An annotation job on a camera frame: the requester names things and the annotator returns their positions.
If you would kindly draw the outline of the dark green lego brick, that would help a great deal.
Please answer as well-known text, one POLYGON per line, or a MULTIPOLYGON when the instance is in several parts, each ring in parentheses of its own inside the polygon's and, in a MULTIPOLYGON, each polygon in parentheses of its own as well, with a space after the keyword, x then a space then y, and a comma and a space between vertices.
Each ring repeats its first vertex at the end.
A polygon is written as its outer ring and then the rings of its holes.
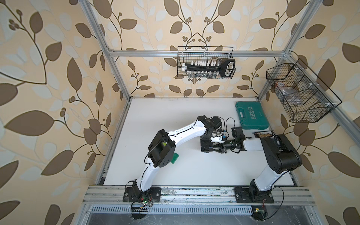
POLYGON ((171 160, 171 163, 174 164, 178 158, 179 158, 179 154, 174 153, 174 155, 172 157, 172 160, 171 160))

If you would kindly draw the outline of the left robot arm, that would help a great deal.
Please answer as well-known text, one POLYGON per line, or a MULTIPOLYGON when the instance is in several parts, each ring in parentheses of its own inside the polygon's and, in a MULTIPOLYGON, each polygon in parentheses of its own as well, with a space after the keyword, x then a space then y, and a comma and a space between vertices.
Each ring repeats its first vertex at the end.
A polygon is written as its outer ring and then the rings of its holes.
POLYGON ((168 165, 174 155, 175 148, 183 143, 200 137, 205 143, 222 141, 222 120, 217 117, 198 116, 197 119, 180 129, 166 132, 158 131, 148 147, 148 154, 144 158, 146 165, 141 176, 134 180, 132 188, 137 196, 148 191, 158 173, 158 170, 168 165))

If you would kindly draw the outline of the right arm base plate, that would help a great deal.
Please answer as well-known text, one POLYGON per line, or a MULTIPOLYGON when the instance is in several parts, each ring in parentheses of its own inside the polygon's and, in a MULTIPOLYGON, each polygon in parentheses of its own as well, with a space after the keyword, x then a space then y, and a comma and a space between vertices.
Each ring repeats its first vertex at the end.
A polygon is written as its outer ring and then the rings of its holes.
POLYGON ((237 203, 274 203, 270 190, 260 191, 256 186, 235 187, 234 193, 237 203))

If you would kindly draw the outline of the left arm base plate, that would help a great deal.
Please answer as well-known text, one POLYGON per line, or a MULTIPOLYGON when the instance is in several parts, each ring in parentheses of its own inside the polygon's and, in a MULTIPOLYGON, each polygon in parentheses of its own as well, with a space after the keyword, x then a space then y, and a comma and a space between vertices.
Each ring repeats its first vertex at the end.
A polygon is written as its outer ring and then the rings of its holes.
POLYGON ((161 188, 160 187, 151 187, 145 192, 140 192, 134 190, 132 187, 125 188, 125 193, 123 195, 123 202, 132 203, 132 202, 154 202, 157 203, 161 198, 161 188))

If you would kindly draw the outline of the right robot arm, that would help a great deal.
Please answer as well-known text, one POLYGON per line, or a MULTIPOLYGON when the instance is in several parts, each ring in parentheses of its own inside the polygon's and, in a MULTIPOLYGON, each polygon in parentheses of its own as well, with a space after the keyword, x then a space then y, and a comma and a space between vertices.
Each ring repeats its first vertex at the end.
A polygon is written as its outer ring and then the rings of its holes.
POLYGON ((269 194, 273 185, 287 172, 302 165, 302 159, 297 150, 285 135, 266 136, 259 138, 234 138, 223 143, 211 145, 212 150, 226 153, 227 150, 262 151, 267 166, 249 186, 251 198, 263 197, 269 194))

